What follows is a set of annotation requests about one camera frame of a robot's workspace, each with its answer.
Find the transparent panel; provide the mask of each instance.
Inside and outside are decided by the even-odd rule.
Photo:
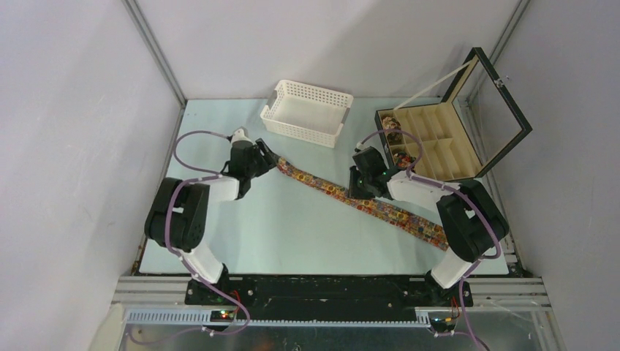
[[[470,312],[476,335],[490,350],[547,350],[547,325],[535,322],[531,312]],[[140,341],[157,341],[192,328],[182,325],[131,325]],[[464,320],[457,331],[467,332]],[[125,336],[120,350],[256,350],[256,351],[326,351],[326,350],[476,350],[471,339],[463,335],[434,338],[425,328],[345,328],[345,327],[250,327],[231,336],[210,337],[194,331],[165,342],[141,347]]]
[[[510,81],[493,82],[479,62],[453,101],[483,167],[503,157],[502,149],[522,130],[496,84],[510,85]]]

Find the aluminum frame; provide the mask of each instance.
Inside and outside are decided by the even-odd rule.
[[[495,64],[501,56],[530,1],[531,0],[520,0],[516,5],[504,31],[491,52],[490,60],[492,64]],[[187,98],[176,80],[173,70],[165,58],[151,27],[148,25],[148,21],[138,2],[138,0],[123,0],[127,12],[136,25],[136,29],[143,38],[162,76],[181,106],[181,112],[178,116],[178,121],[173,133],[173,140],[170,143],[168,155],[166,157],[167,163],[162,170],[161,178],[163,178],[167,172],[174,138],[181,125]],[[467,97],[467,101],[475,99],[476,91],[477,89],[472,91]],[[478,131],[477,128],[471,128],[470,130]],[[492,198],[499,204],[500,211],[505,214],[492,171],[483,178],[483,182],[491,193]],[[143,236],[143,240],[138,249],[134,268],[137,267],[137,264],[141,260],[144,247],[145,236]],[[502,241],[502,249],[504,250],[504,256],[506,257],[509,269],[513,273],[516,273],[520,265],[511,234],[507,235]],[[199,314],[200,311],[219,308],[218,306],[185,306],[184,299],[188,281],[188,276],[122,276],[118,280],[112,304],[121,303],[129,311],[146,309],[165,309],[166,311],[170,311],[187,310],[191,308],[192,310],[198,311]],[[468,311],[531,312],[532,320],[538,327],[537,329],[540,329],[539,338],[542,342],[542,350],[551,351],[566,349],[541,278],[469,278],[467,281],[470,283],[474,298],[474,306],[468,308]],[[447,307],[419,307],[416,309],[416,312],[423,316],[432,312],[448,311],[450,311],[450,309]],[[291,323],[282,322],[282,325],[291,325]]]

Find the storage basket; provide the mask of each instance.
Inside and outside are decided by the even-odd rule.
[[[291,80],[280,80],[260,118],[270,132],[333,148],[353,96]]]

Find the purple cable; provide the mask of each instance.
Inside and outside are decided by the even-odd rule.
[[[436,335],[437,335],[437,336],[454,336],[454,335],[465,335],[465,336],[469,336],[469,334],[468,334],[468,333],[464,333],[464,332],[462,332],[462,331],[455,331],[455,332],[454,332],[454,334],[452,334],[452,333],[437,333],[437,332],[436,332],[436,331],[434,331],[434,330],[428,330],[428,331],[430,331],[430,332],[431,332],[431,333],[433,333],[433,334],[435,334],[435,333],[436,333]],[[477,337],[477,336],[476,336],[476,340],[478,340],[478,342],[479,342],[479,343],[480,343],[480,344],[481,344],[481,345],[485,348],[485,351],[491,351],[491,348],[490,348],[490,347],[489,347],[489,346],[488,346],[488,345],[487,345],[487,344],[486,344],[486,343],[485,343],[485,342],[484,342],[481,338],[479,338],[479,337]]]
[[[221,138],[224,138],[226,140],[229,140],[228,136],[226,136],[226,135],[219,134],[219,133],[216,133],[216,132],[210,132],[208,130],[195,130],[195,131],[192,131],[192,132],[187,132],[187,133],[183,134],[182,136],[178,137],[178,139],[175,141],[175,144],[173,146],[173,156],[176,159],[176,162],[180,163],[181,166],[183,166],[185,168],[189,168],[190,170],[197,170],[198,172],[207,172],[207,173],[211,173],[211,174],[219,174],[219,172],[215,172],[213,170],[206,170],[204,168],[198,168],[198,167],[194,167],[192,165],[188,165],[187,163],[183,162],[178,157],[178,155],[176,154],[176,147],[181,142],[181,140],[185,139],[186,137],[188,137],[190,135],[194,135],[194,134],[209,134],[209,135],[214,135],[216,137],[221,137]]]
[[[484,260],[492,260],[492,259],[496,259],[499,258],[502,255],[502,247],[499,245],[499,240],[497,240],[497,237],[495,236],[495,232],[493,231],[493,228],[491,227],[491,224],[489,224],[489,222],[487,221],[487,219],[484,217],[482,211],[467,197],[467,195],[463,194],[462,192],[460,192],[458,189],[455,189],[449,185],[445,185],[442,183],[439,183],[438,181],[434,181],[432,179],[428,179],[428,178],[424,178],[418,175],[415,175],[414,173],[412,173],[412,169],[415,166],[416,163],[418,163],[420,161],[420,159],[422,159],[422,143],[420,142],[420,140],[409,134],[408,132],[402,131],[400,129],[380,129],[377,130],[376,132],[372,132],[369,136],[367,136],[366,138],[364,138],[364,140],[362,140],[362,142],[360,144],[364,144],[366,141],[368,141],[368,139],[370,139],[371,137],[378,135],[379,133],[392,133],[392,132],[396,132],[396,133],[401,133],[403,135],[406,135],[410,138],[412,138],[417,144],[418,146],[420,146],[420,153],[418,154],[418,157],[415,159],[415,161],[409,165],[409,167],[407,167],[406,169],[406,175],[407,178],[409,178],[412,181],[419,181],[420,183],[423,184],[427,184],[427,185],[431,185],[431,186],[435,186],[437,188],[440,189],[446,189],[450,192],[453,192],[454,194],[457,194],[461,199],[463,199],[463,201],[465,201],[465,203],[476,213],[476,216],[478,216],[478,218],[480,218],[480,221],[483,223],[484,228],[486,229],[486,231],[488,232],[489,236],[491,237],[491,240],[493,241],[493,245],[495,246],[495,254],[486,256],[483,255],[482,258]],[[464,335],[469,335],[469,337],[472,339],[472,341],[476,344],[476,346],[481,349],[484,344],[484,342],[481,344],[478,342],[479,338],[474,334],[474,330],[472,328],[471,323],[469,322],[469,318],[467,317],[467,312],[465,312],[465,301],[463,299],[463,282],[465,281],[465,278],[468,277],[480,264],[480,261],[476,261],[471,267],[469,267],[469,269],[465,272],[465,274],[463,274],[463,277],[461,278],[461,280],[458,282],[458,292],[459,292],[459,299],[461,300],[461,310],[463,311],[463,317],[465,318],[465,323],[467,324],[467,330],[469,333],[462,333]]]
[[[200,171],[200,172],[207,172],[207,173],[211,173],[213,175],[210,175],[210,176],[207,176],[207,177],[201,177],[201,178],[186,179],[186,180],[182,181],[174,189],[172,197],[170,197],[170,203],[168,204],[168,210],[166,212],[166,222],[165,222],[165,226],[164,226],[164,240],[165,240],[165,243],[166,243],[166,249],[168,249],[168,251],[170,253],[174,254],[176,257],[179,257],[179,259],[181,260],[181,263],[183,263],[183,266],[185,266],[185,268],[192,275],[192,278],[197,279],[199,282],[203,283],[206,287],[208,287],[209,289],[211,289],[212,291],[214,291],[218,295],[222,296],[223,298],[225,298],[228,301],[231,301],[235,305],[237,305],[239,307],[239,309],[241,309],[243,311],[243,313],[246,315],[246,321],[242,324],[241,328],[236,329],[234,331],[214,331],[214,330],[211,330],[211,329],[207,329],[206,327],[203,327],[203,326],[201,326],[201,327],[193,327],[193,328],[183,329],[182,331],[179,331],[177,333],[174,333],[173,335],[167,336],[167,337],[165,337],[163,339],[156,340],[156,341],[138,341],[133,336],[132,330],[130,330],[127,333],[127,335],[129,336],[129,339],[132,342],[134,342],[135,344],[138,344],[138,345],[146,346],[146,345],[161,344],[162,342],[169,341],[171,339],[174,339],[177,336],[180,336],[182,334],[189,333],[189,332],[192,332],[192,331],[208,331],[209,333],[211,333],[213,335],[233,335],[233,334],[236,334],[236,333],[240,333],[243,329],[247,328],[249,323],[252,321],[248,309],[240,301],[237,301],[237,299],[235,299],[235,298],[231,298],[228,294],[226,294],[223,291],[221,291],[220,289],[214,287],[210,282],[207,282],[207,280],[204,279],[203,277],[201,277],[198,274],[198,272],[196,272],[196,270],[188,262],[186,262],[185,259],[183,259],[181,254],[170,245],[170,223],[172,222],[174,203],[176,202],[176,199],[178,197],[178,194],[181,192],[181,189],[183,189],[184,186],[186,186],[187,184],[190,184],[190,183],[196,183],[196,182],[199,182],[199,181],[211,181],[211,180],[214,180],[214,179],[218,179],[221,176],[221,174],[219,172],[215,172],[215,171],[212,171],[212,170],[206,170],[204,168],[198,168],[198,167],[194,167],[194,166],[188,165],[187,163],[183,162],[178,157],[178,155],[176,153],[176,149],[177,149],[178,144],[184,138],[186,138],[186,137],[188,137],[190,135],[194,135],[194,134],[209,134],[209,135],[214,135],[214,136],[217,136],[217,137],[222,137],[222,138],[228,140],[228,136],[223,135],[223,134],[219,134],[219,133],[216,133],[216,132],[209,132],[207,130],[195,130],[193,132],[188,132],[186,134],[183,134],[182,136],[180,136],[175,141],[175,144],[173,146],[173,156],[177,160],[178,163],[183,165],[185,168],[189,168],[190,170],[197,170],[197,171]]]
[[[461,311],[463,312],[463,318],[465,318],[465,324],[467,325],[467,332],[469,333],[469,337],[472,338],[476,346],[480,349],[482,348],[480,343],[478,342],[478,337],[474,333],[474,329],[472,328],[472,324],[469,322],[469,317],[467,316],[467,312],[465,311],[465,300],[463,299],[463,283],[465,282],[465,278],[467,278],[480,264],[480,261],[476,261],[469,269],[463,274],[463,278],[458,282],[458,299],[461,302]]]
[[[415,181],[419,181],[420,183],[436,186],[440,189],[446,189],[450,192],[453,192],[454,194],[457,194],[476,213],[476,216],[480,218],[480,221],[483,223],[484,228],[486,229],[487,233],[491,237],[491,240],[493,241],[493,245],[495,246],[495,254],[492,254],[489,256],[483,255],[483,259],[494,260],[496,258],[499,258],[502,255],[502,247],[499,245],[499,240],[497,240],[497,237],[495,236],[495,232],[493,231],[491,224],[486,220],[482,211],[469,199],[469,197],[467,197],[467,195],[463,194],[458,189],[455,189],[449,185],[444,185],[444,184],[439,183],[438,181],[433,181],[431,179],[427,179],[427,178],[423,178],[418,175],[415,175],[415,173],[411,173],[410,167],[407,168],[407,178],[415,180]]]

